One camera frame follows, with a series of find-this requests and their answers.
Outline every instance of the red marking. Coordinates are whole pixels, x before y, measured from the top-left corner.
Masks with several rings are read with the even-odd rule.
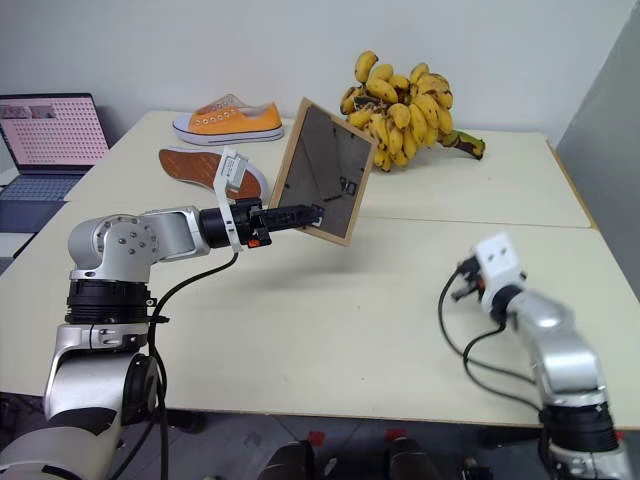
[[[324,444],[324,439],[326,436],[327,435],[324,432],[309,432],[307,440],[312,447],[321,447]]]
[[[384,436],[384,439],[387,442],[393,442],[399,438],[406,437],[407,431],[404,428],[390,428],[387,430],[387,434]]]

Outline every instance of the sneaker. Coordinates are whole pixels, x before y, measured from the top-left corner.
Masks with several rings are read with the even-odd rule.
[[[266,142],[284,135],[275,103],[251,107],[231,94],[176,118],[173,129],[180,139],[196,145]]]
[[[160,150],[159,156],[162,168],[170,177],[213,190],[213,180],[222,158],[222,149],[216,151],[167,147]],[[247,165],[240,190],[227,191],[227,196],[234,200],[259,197],[263,203],[267,201],[267,194],[267,180],[252,163]]]

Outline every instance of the banana bunch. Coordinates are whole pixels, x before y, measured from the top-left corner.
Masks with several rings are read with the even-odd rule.
[[[376,139],[377,167],[385,172],[392,165],[406,167],[420,148],[438,141],[482,158],[482,140],[453,130],[453,93],[446,78],[431,73],[426,63],[405,77],[389,63],[374,67],[377,62],[371,50],[358,57],[355,77],[360,85],[349,88],[340,102],[347,122]]]

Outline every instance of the laptop screen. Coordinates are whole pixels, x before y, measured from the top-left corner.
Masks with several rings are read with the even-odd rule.
[[[88,170],[109,150],[90,94],[0,95],[0,130],[21,173]]]

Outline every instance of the silver robotic arm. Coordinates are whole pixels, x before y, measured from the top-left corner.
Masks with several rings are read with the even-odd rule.
[[[573,312],[526,290],[509,238],[500,234],[473,249],[459,267],[498,324],[513,327],[529,354],[542,403],[541,460],[552,478],[633,479],[614,430],[598,357],[578,333]]]
[[[243,159],[226,151],[216,177],[223,191],[238,188]],[[78,225],[69,237],[75,262],[65,324],[58,327],[44,395],[48,424],[0,453],[0,478],[105,478],[122,429],[151,418],[158,365],[140,350],[156,306],[146,284],[151,266],[209,253],[211,248],[269,245],[269,232],[317,225],[316,207],[263,210],[260,199],[223,208],[157,210],[112,215]]]

